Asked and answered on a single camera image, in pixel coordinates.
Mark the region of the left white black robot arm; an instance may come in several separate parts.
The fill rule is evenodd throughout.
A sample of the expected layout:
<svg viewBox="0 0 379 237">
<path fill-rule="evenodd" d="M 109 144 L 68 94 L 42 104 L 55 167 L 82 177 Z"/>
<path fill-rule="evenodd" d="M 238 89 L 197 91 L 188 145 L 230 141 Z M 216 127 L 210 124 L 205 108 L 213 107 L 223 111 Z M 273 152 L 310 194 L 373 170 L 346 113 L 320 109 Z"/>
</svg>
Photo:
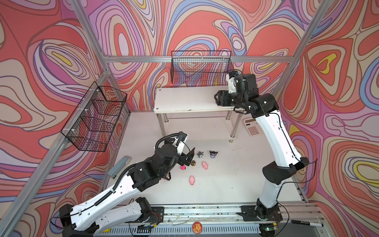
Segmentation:
<svg viewBox="0 0 379 237">
<path fill-rule="evenodd" d="M 149 223 L 154 227 L 162 222 L 163 214 L 153 210 L 145 197 L 121 207 L 118 204 L 162 179 L 171 180 L 175 165 L 189 166 L 195 149 L 184 154 L 187 137 L 180 131 L 160 138 L 154 154 L 125 168 L 111 187 L 81 204 L 62 206 L 57 217 L 62 224 L 62 236 L 94 237 L 121 223 Z"/>
</svg>

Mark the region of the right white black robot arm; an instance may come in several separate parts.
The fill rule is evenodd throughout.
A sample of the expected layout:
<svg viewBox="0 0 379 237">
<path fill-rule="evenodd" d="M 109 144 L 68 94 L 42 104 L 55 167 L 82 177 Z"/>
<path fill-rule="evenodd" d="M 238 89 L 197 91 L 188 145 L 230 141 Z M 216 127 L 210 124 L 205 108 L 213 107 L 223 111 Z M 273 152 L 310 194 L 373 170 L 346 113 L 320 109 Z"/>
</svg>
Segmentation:
<svg viewBox="0 0 379 237">
<path fill-rule="evenodd" d="M 241 216 L 269 220 L 278 212 L 278 200 L 282 186 L 297 171 L 310 164 L 295 148 L 282 121 L 279 105 L 269 93 L 259 94 L 254 74 L 232 70 L 226 74 L 228 90 L 215 95 L 218 106 L 233 107 L 239 114 L 250 114 L 266 136 L 274 154 L 274 161 L 262 168 L 265 184 L 261 196 L 252 211 L 243 211 Z"/>
</svg>

